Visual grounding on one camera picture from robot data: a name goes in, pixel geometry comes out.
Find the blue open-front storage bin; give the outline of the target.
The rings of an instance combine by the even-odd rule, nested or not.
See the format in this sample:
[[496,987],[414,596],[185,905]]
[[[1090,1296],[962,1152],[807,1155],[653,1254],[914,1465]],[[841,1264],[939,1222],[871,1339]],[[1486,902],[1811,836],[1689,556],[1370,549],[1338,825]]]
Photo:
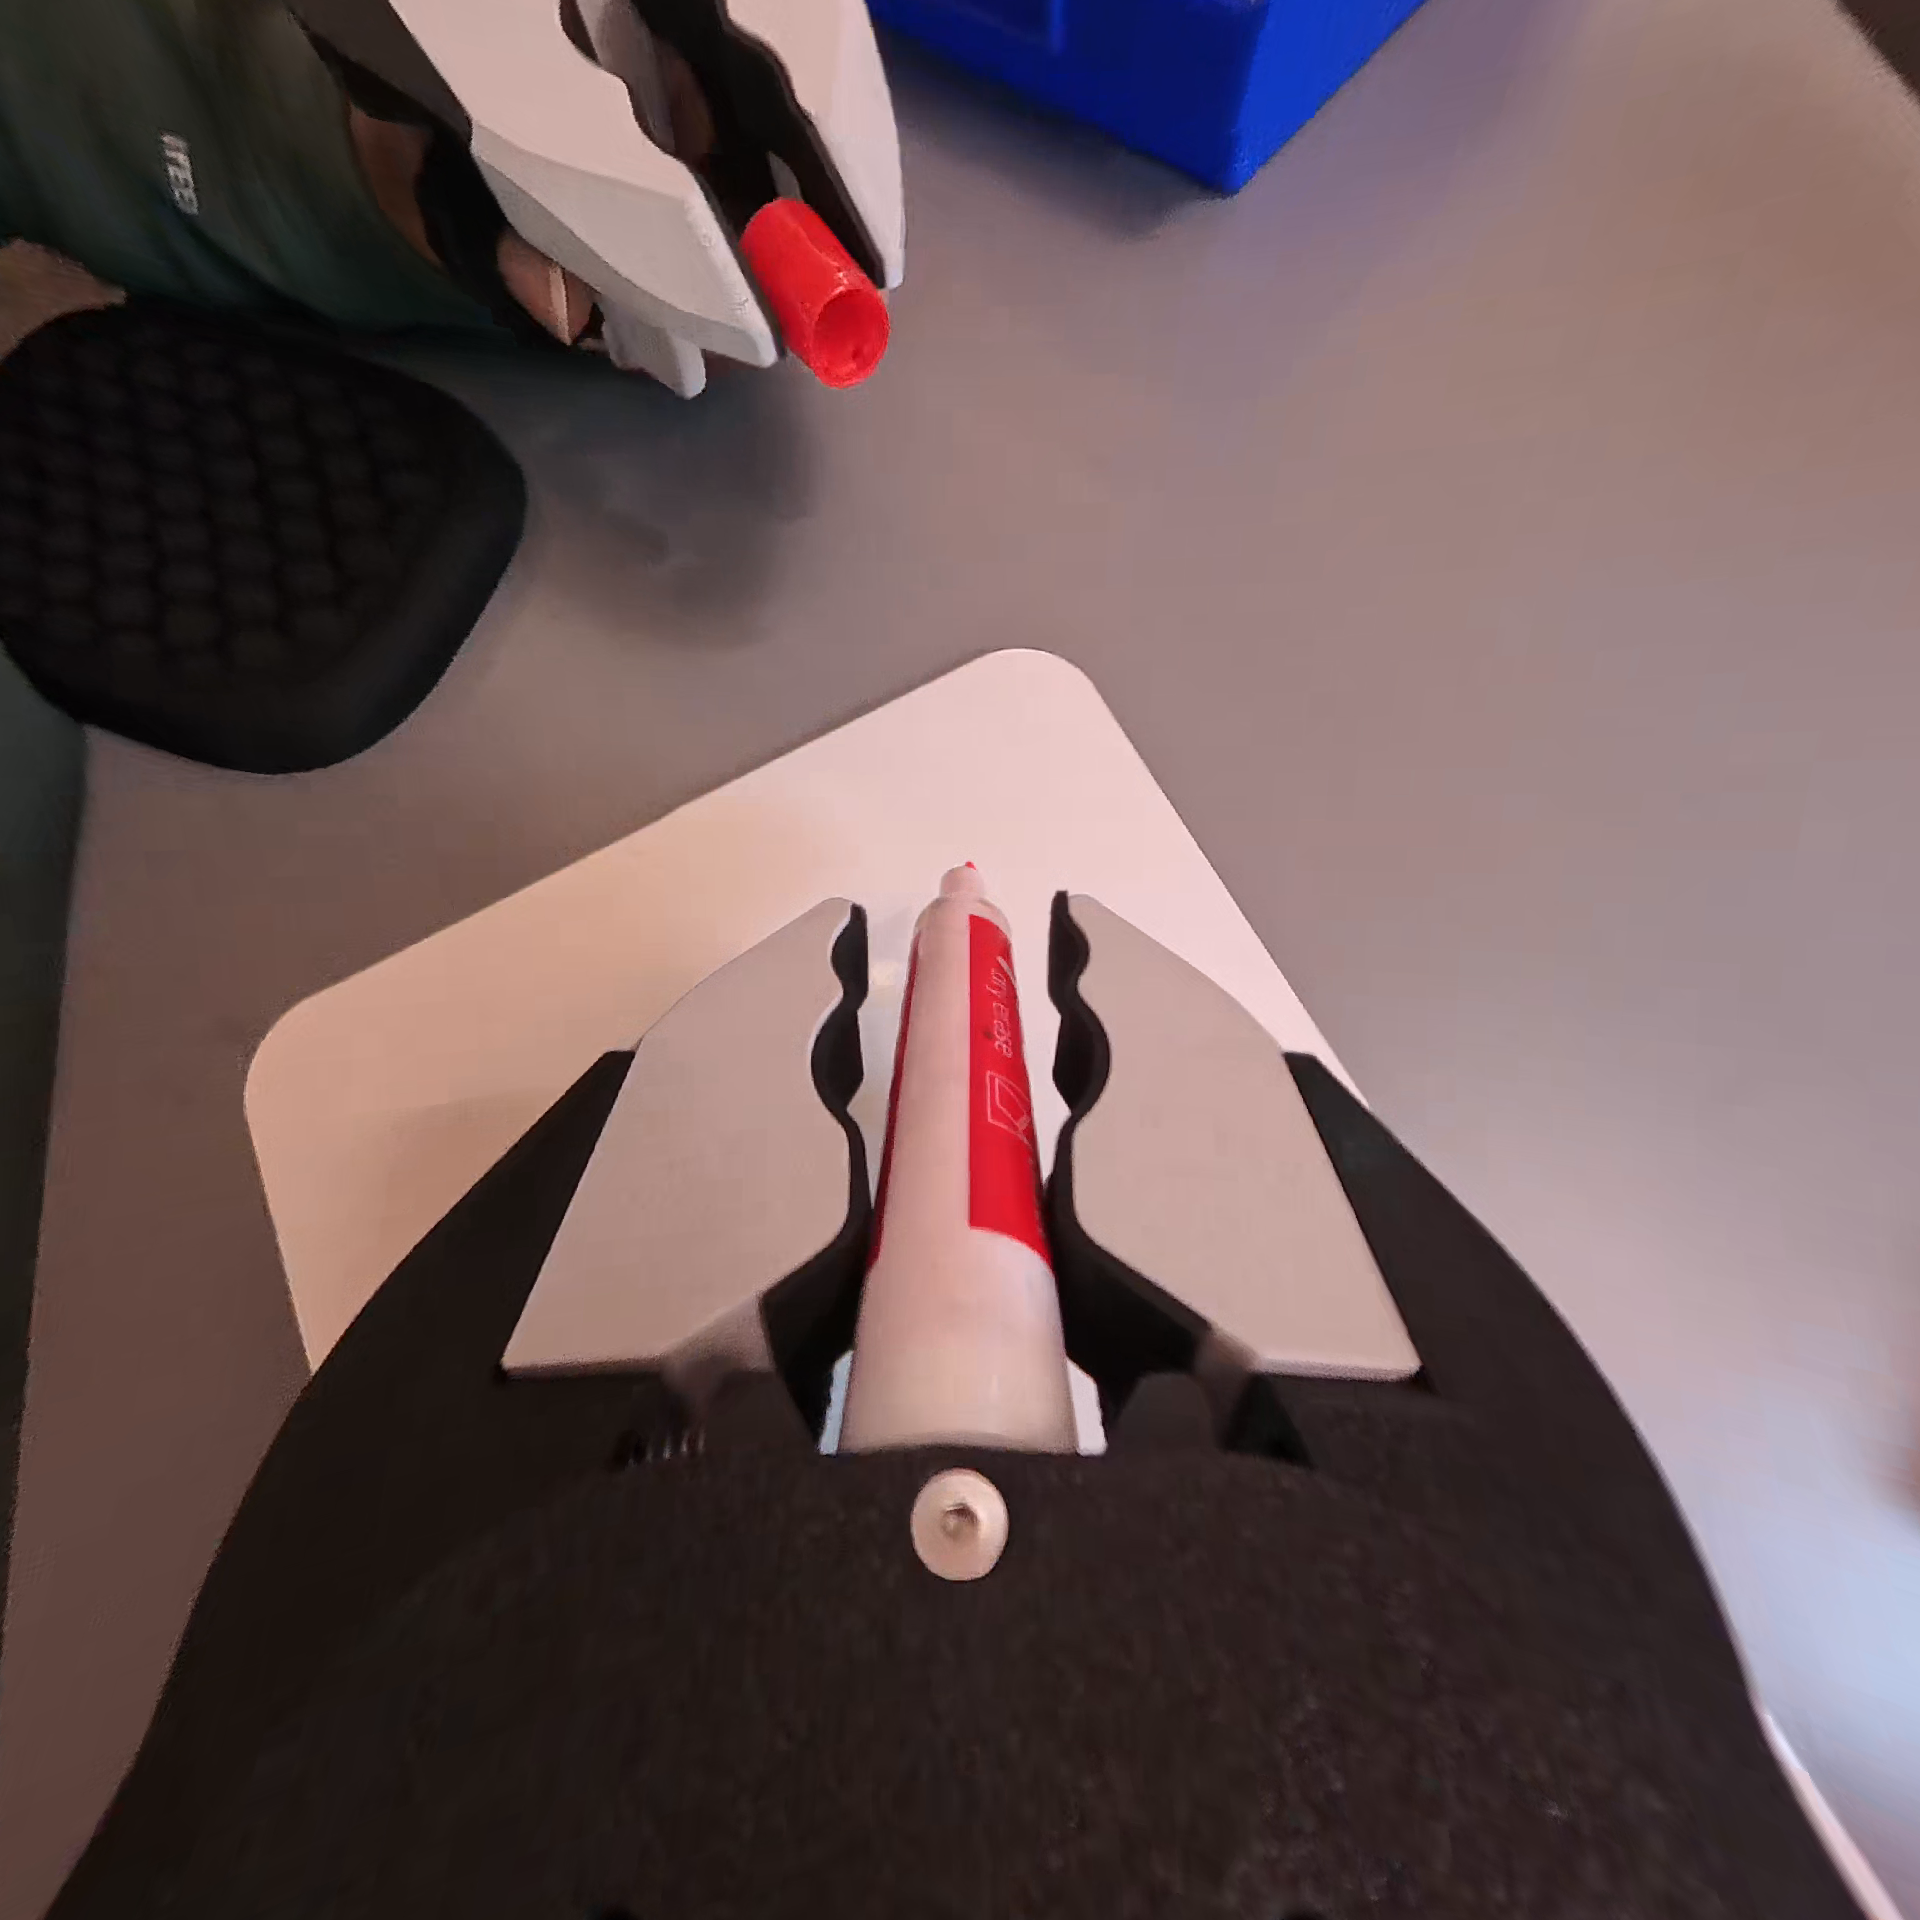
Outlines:
[[1416,3],[871,3],[890,33],[1238,192]]

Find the red whiteboard marker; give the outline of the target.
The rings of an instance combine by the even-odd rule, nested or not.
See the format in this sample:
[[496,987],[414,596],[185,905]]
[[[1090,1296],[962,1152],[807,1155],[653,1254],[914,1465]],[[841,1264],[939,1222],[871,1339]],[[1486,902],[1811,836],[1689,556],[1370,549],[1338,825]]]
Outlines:
[[1008,919],[975,863],[914,924],[841,1453],[1073,1453]]

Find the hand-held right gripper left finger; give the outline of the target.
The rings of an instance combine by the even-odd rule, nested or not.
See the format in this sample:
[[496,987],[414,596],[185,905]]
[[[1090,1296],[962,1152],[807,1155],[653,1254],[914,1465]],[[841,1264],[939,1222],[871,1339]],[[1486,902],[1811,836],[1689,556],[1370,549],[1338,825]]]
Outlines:
[[816,902],[637,1039],[518,1323],[510,1375],[656,1373],[703,1408],[777,1375],[822,1420],[872,1225],[867,919]]

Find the person's left forearm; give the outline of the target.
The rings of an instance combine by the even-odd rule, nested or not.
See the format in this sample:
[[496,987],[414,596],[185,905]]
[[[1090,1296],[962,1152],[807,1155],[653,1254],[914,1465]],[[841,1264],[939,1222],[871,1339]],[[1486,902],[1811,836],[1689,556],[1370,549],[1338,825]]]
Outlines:
[[3,3],[2,232],[137,297],[463,329],[282,4]]

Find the person's left hand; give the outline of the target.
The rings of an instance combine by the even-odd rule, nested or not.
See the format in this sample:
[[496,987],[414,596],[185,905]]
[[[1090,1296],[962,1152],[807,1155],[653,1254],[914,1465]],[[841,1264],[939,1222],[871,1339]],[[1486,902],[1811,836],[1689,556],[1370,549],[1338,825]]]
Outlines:
[[603,351],[603,320],[591,287],[558,261],[503,229],[494,246],[496,275],[515,313],[575,351]]

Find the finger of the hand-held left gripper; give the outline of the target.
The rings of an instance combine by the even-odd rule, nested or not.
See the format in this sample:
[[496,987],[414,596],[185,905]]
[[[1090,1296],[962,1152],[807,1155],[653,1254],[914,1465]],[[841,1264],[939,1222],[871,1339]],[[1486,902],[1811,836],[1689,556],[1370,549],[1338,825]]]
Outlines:
[[510,229],[591,289],[614,367],[681,397],[771,367],[777,325],[681,150],[667,43],[626,3],[397,3]]
[[896,110],[861,3],[723,3],[731,102],[752,139],[883,293],[905,275]]

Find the red marker cap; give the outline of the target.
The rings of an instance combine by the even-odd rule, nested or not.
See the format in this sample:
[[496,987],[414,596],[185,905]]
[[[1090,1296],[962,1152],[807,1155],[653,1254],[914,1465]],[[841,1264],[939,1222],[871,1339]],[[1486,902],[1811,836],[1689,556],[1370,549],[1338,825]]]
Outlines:
[[781,345],[832,390],[850,390],[880,367],[890,345],[882,289],[797,199],[769,199],[737,235],[741,255]]

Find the white whiteboard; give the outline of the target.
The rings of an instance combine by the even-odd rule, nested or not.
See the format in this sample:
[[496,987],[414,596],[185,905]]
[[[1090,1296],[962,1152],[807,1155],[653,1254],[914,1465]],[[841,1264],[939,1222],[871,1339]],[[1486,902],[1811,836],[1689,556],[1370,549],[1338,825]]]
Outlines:
[[983,655],[274,1021],[246,1126],[306,1367],[591,1060],[817,901],[867,909],[889,1036],[905,926],[957,857],[1009,913],[1032,1043],[1049,897],[1078,881],[1349,1076],[1093,681]]

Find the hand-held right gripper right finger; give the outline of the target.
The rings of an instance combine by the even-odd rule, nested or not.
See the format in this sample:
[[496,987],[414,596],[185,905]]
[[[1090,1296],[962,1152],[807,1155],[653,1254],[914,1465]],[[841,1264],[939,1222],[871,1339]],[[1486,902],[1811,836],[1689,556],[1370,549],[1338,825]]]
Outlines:
[[1235,1414],[1258,1375],[1405,1382],[1421,1359],[1293,1060],[1210,975],[1086,893],[1049,908],[1043,1190],[1069,1359],[1114,1420],[1189,1375]]

